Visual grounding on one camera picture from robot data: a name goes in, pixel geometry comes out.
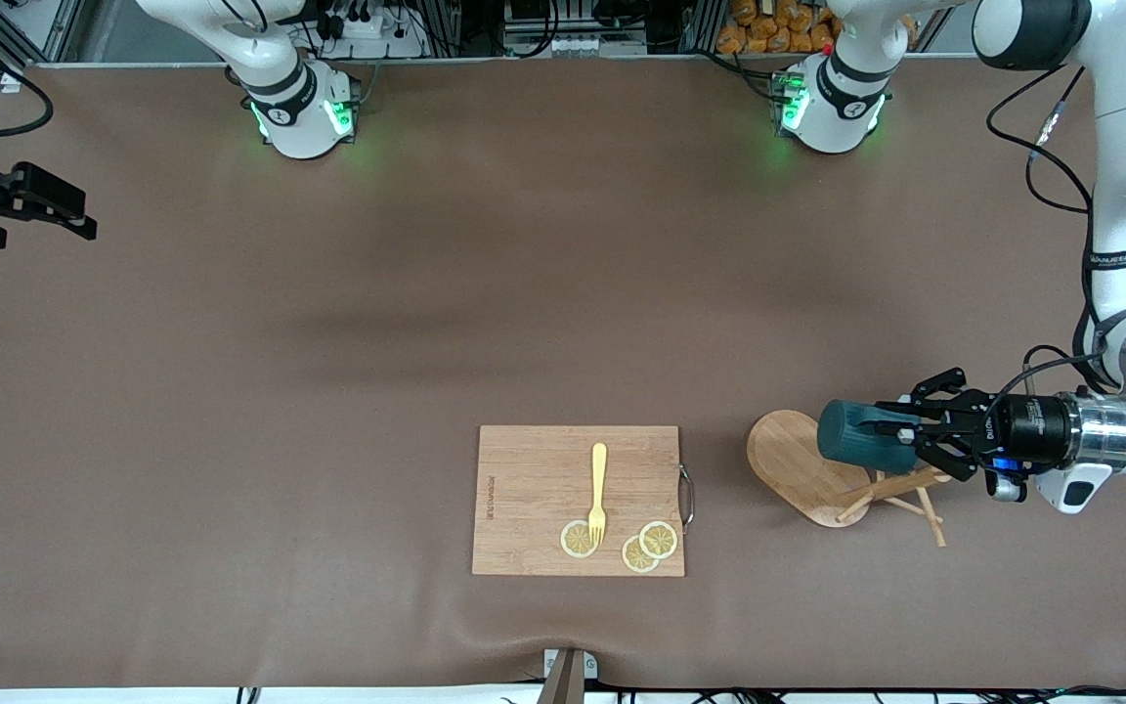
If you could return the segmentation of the dark green cup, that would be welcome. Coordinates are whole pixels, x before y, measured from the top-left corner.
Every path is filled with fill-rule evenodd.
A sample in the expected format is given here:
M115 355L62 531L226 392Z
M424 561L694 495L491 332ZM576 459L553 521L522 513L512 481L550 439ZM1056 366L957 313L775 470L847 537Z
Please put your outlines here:
M912 415L833 398L819 415L816 444L822 458L888 475L908 475L919 458L915 447L899 440L899 429L915 426Z

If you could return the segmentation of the wooden mug rack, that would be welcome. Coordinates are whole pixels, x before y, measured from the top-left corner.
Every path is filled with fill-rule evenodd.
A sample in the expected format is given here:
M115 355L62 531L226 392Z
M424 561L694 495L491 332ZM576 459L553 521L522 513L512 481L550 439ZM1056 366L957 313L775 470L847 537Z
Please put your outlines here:
M760 418L748 433L747 458L756 476L796 513L826 529L844 529L888 504L929 522L933 542L947 547L942 517L935 511L930 489L951 476L920 466L908 475L854 466L823 458L816 446L817 422L808 415L779 410Z

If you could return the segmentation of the brown table cover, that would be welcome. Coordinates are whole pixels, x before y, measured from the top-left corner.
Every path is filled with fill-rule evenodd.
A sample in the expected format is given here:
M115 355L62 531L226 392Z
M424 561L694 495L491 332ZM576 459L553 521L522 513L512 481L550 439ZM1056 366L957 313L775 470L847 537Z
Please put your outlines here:
M352 146L256 139L220 68L41 68L0 142L99 237L0 252L0 687L519 681L1126 687L1126 478L1064 516L933 491L825 529L765 489L777 409L1067 346L1081 219L915 59L870 142L776 137L705 60L385 66ZM683 578L472 574L484 424L674 426Z

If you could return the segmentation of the yellow plastic fork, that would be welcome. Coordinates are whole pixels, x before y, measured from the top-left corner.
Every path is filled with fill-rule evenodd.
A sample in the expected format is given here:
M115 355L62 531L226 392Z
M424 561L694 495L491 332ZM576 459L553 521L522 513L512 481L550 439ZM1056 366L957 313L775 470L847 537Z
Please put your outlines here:
M598 442L591 446L590 451L590 475L591 475L591 508L588 513L588 538L592 549L598 549L602 544L606 535L607 513L604 506L604 494L606 494L606 475L608 463L608 447L604 442Z

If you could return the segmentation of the white power strip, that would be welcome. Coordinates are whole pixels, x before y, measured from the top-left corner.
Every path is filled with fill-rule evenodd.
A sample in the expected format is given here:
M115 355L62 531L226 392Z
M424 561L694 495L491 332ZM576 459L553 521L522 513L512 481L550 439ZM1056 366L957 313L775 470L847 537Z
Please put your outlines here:
M341 35L325 28L310 28L318 57L328 60L412 60L435 57L432 41L425 34L423 19L415 9L402 5L369 6L369 20L361 14L341 19Z

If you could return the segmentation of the bamboo cutting board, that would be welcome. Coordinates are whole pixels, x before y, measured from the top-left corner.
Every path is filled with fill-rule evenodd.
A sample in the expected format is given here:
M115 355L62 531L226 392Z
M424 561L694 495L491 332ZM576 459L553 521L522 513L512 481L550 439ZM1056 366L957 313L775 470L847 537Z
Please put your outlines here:
M591 508L591 446L608 447L606 535L591 556L568 556L560 531ZM680 433L674 426L483 426L479 433L472 572L501 578L683 578ZM674 556L634 574L622 546L647 522L668 522Z

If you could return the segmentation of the orange snack bag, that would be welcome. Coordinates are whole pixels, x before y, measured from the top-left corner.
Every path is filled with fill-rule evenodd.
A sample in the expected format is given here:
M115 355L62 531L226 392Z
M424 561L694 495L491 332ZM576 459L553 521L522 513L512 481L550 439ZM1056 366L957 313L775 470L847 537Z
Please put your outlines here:
M844 32L844 20L825 0L727 0L715 52L812 54L828 52Z

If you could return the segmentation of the aluminium frame post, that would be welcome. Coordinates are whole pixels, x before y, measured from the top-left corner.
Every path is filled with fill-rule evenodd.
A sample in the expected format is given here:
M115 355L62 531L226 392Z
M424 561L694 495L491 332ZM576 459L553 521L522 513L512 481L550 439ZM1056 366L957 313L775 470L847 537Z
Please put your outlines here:
M75 46L98 0L0 0L0 64L56 63Z

